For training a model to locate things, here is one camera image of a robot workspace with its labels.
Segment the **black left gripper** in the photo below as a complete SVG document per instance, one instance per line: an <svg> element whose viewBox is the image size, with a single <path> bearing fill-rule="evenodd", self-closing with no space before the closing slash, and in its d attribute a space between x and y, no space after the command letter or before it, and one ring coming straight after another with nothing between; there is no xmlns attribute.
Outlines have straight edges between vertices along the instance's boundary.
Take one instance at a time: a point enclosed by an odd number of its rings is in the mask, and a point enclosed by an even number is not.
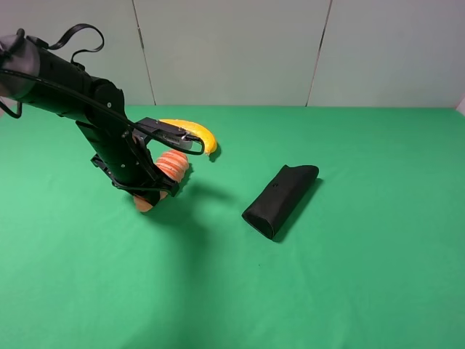
<svg viewBox="0 0 465 349"><path fill-rule="evenodd" d="M76 126L95 150L113 184L132 195L136 209L149 212L161 196L173 196L179 184L164 174L141 151L132 137L132 128L103 112L88 112Z"/></svg>

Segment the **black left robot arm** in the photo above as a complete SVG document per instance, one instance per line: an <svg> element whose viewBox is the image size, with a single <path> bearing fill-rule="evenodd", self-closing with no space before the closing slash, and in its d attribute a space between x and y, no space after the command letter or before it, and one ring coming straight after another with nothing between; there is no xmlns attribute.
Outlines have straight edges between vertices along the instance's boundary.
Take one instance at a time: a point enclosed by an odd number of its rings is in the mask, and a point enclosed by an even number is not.
<svg viewBox="0 0 465 349"><path fill-rule="evenodd" d="M91 162L114 187L153 206L161 193L179 190L155 165L147 144L156 140L175 148L171 140L181 132L155 119L130 121L114 83L52 54L23 30L1 37L1 96L74 120L95 151Z"/></svg>

